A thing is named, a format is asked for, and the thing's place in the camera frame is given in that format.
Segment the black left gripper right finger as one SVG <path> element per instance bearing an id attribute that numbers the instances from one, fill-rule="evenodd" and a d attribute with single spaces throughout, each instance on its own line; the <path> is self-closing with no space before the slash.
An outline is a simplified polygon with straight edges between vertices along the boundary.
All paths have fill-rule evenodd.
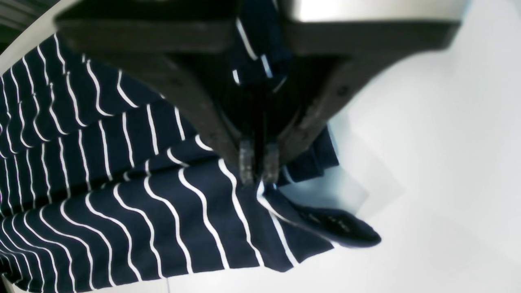
<path id="1" fill-rule="evenodd" d="M 281 21 L 292 54 L 285 82 L 265 97 L 262 179 L 305 152 L 327 122 L 395 63 L 449 47 L 460 20 Z"/>

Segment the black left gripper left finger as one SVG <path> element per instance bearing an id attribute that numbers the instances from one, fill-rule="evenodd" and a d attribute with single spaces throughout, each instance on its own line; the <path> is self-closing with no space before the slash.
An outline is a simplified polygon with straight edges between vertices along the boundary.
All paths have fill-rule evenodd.
<path id="1" fill-rule="evenodd" d="M 232 77 L 236 8 L 67 8 L 54 18 L 66 43 L 143 82 L 179 108 L 202 140 L 255 183 L 251 109 Z"/>

